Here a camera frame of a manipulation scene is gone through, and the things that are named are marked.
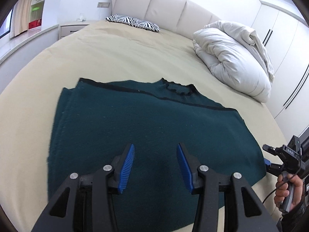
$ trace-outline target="nightstand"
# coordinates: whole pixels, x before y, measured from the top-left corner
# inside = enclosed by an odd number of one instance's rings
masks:
[[[83,22],[68,22],[60,25],[59,39],[64,38],[65,36],[71,35],[74,32],[81,30],[89,24],[95,23],[97,21],[83,21]]]

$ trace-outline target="dark green sweater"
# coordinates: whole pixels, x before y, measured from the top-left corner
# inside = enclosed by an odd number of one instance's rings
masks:
[[[194,85],[81,78],[59,98],[48,158],[49,197],[70,173],[95,172],[128,142],[136,148],[132,172],[127,189],[113,198],[120,231],[168,232],[194,222],[198,196],[184,186],[179,142],[218,173],[240,172],[251,185],[266,174],[261,149],[239,113]]]

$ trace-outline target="window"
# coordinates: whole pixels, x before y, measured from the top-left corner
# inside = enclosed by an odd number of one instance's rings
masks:
[[[2,26],[0,27],[0,38],[2,38],[3,36],[5,36],[7,33],[10,32],[11,17],[12,17],[12,10],[7,15],[7,18],[4,20]]]

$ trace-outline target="wall outlet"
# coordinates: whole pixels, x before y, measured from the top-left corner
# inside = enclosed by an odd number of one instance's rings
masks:
[[[108,8],[109,2],[98,2],[98,8]]]

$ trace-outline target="green basket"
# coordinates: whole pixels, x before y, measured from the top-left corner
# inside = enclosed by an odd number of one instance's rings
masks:
[[[35,7],[35,8],[32,8],[32,11],[36,11],[38,9],[40,9],[40,7]]]

